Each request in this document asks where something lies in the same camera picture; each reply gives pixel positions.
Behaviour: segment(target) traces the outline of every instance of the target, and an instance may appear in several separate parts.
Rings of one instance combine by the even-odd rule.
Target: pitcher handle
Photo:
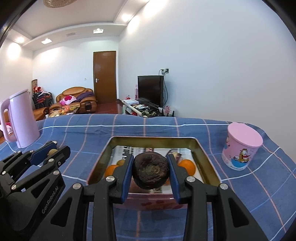
[[[10,104],[9,98],[3,100],[0,103],[0,122],[2,124],[3,135],[4,135],[5,140],[7,140],[8,142],[15,142],[16,138],[12,138],[11,136],[9,136],[9,134],[7,132],[7,128],[6,128],[6,122],[4,120],[4,110],[8,109],[8,111],[9,111],[9,104]]]

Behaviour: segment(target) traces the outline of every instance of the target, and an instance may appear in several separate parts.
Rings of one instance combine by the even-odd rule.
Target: dark round vegetable
[[[156,152],[143,152],[133,162],[133,179],[143,189],[161,187],[169,177],[167,159]]]

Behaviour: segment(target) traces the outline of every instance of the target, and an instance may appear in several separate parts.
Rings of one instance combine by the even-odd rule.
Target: woven lampshade
[[[56,8],[67,6],[77,0],[43,0],[46,7]]]

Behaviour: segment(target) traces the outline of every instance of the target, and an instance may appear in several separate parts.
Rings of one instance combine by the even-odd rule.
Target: newspaper
[[[162,156],[167,156],[168,154],[173,154],[177,163],[182,160],[188,159],[193,162],[195,165],[196,171],[193,175],[196,179],[203,182],[203,179],[199,173],[199,170],[196,166],[196,163],[193,160],[192,154],[190,149],[188,148],[138,148],[138,147],[130,147],[130,146],[116,146],[112,150],[112,154],[109,160],[109,165],[115,165],[119,160],[125,159],[128,154],[134,155],[136,157],[138,154],[145,152],[145,151],[154,151]],[[161,193],[161,194],[172,194],[172,188],[170,186],[169,179],[166,183],[161,186],[160,188],[152,189],[152,190],[144,190],[139,188],[135,182],[132,180],[129,192],[133,193]]]

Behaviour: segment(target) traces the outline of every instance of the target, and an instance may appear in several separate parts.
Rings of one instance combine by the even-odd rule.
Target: ceiling
[[[132,17],[149,0],[77,0],[60,8],[48,8],[37,0],[16,22],[7,38],[36,51],[71,39],[119,36]],[[94,29],[104,29],[93,34]],[[49,38],[49,44],[41,41]]]

